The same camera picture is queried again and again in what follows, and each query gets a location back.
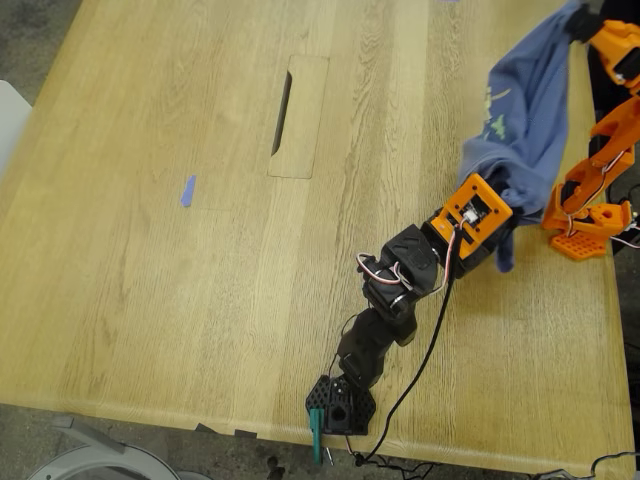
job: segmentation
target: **blue painter's tape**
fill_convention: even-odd
[[[182,203],[183,207],[189,207],[191,205],[191,198],[193,197],[193,189],[196,186],[196,176],[191,175],[189,180],[187,180],[187,184],[184,187],[184,192],[182,193],[182,197],[180,197],[180,203]]]

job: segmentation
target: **gray floor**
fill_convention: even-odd
[[[30,103],[37,97],[79,3],[79,0],[0,1],[0,79],[9,81]],[[638,170],[635,168],[616,184],[615,197],[626,194],[629,186],[640,181]],[[632,321],[640,312],[640,298],[635,293],[640,284],[637,275],[640,257],[635,253],[622,252],[616,258],[616,270],[626,340],[640,345],[640,327]],[[27,478],[37,466],[73,446],[69,439],[49,428],[51,416],[49,412],[0,405],[0,480]],[[308,447],[104,419],[85,421],[116,440],[157,453],[176,469],[197,471],[214,479],[266,479],[269,475],[267,459],[272,455],[285,467],[284,478],[400,478],[396,472],[372,467],[356,469],[342,451],[333,452],[334,467],[317,467]],[[526,477],[442,465],[436,467],[429,478],[506,480]]]

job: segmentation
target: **wooden table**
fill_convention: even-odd
[[[85,0],[0,185],[0,401],[310,443],[304,398],[364,307],[354,253],[452,193],[489,68],[561,3]],[[588,82],[576,46],[565,170]],[[585,475],[633,448],[611,258],[517,233],[513,273],[457,284],[382,452]],[[440,300],[388,353],[357,449]]]

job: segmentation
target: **white chair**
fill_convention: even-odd
[[[43,465],[30,480],[211,480],[194,472],[175,472],[154,454],[118,443],[70,416],[54,418],[53,428],[84,445]]]

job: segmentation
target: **red and white wire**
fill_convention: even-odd
[[[626,150],[621,151],[616,158],[611,160],[611,162],[609,162],[607,166],[604,167],[602,173],[607,173],[609,170],[615,167],[616,163],[618,163],[618,160],[620,160],[622,158],[622,155],[624,155],[624,152],[626,152]]]
[[[389,278],[382,278],[382,277],[376,275],[375,273],[373,273],[371,270],[369,270],[369,268],[367,268],[367,266],[362,261],[361,257],[373,257],[373,255],[371,255],[370,253],[366,253],[366,252],[357,253],[356,254],[356,262],[358,262],[358,265],[360,266],[362,271],[364,273],[366,273],[367,275],[369,275],[371,278],[373,278],[376,282],[380,282],[380,283],[382,283],[384,285],[398,285],[399,283],[402,283],[402,280],[400,279],[400,275],[398,274],[398,267],[400,266],[400,262],[394,263],[393,267],[391,267],[389,269],[396,276],[395,280],[392,280],[392,279],[389,279]]]
[[[440,286],[438,288],[433,290],[430,293],[430,295],[433,295],[434,293],[438,293],[440,290],[442,290],[447,285],[447,281],[449,280],[449,270],[450,270],[450,267],[451,267],[451,250],[453,249],[453,241],[456,238],[456,228],[460,228],[460,231],[462,231],[462,225],[464,225],[464,222],[466,222],[465,218],[462,219],[460,224],[458,224],[455,227],[453,227],[453,231],[451,232],[451,237],[449,237],[449,248],[447,249],[447,259],[446,259],[445,264],[444,264],[444,273],[443,273],[443,276],[442,276],[442,283],[440,284]]]
[[[631,248],[640,248],[640,245],[634,245],[633,243],[629,243],[626,240],[622,240],[621,238],[618,237],[611,237],[611,240],[615,240],[616,242],[620,242],[620,243],[624,243],[627,247],[631,247]]]

